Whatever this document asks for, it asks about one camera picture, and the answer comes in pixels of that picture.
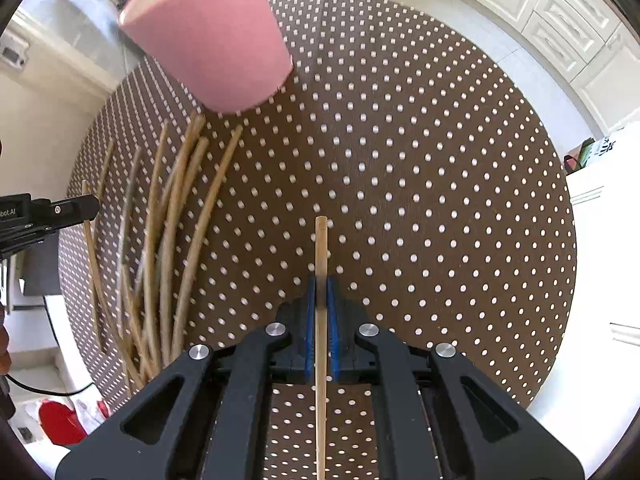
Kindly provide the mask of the person's left hand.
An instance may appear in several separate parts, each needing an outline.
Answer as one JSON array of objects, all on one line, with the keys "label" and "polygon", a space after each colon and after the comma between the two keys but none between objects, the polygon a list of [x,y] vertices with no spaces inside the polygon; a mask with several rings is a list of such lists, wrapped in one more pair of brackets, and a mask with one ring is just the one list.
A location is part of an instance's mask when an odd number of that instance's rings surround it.
[{"label": "person's left hand", "polygon": [[0,308],[0,374],[6,375],[11,368],[12,360],[9,354],[10,336],[4,327],[4,309]]}]

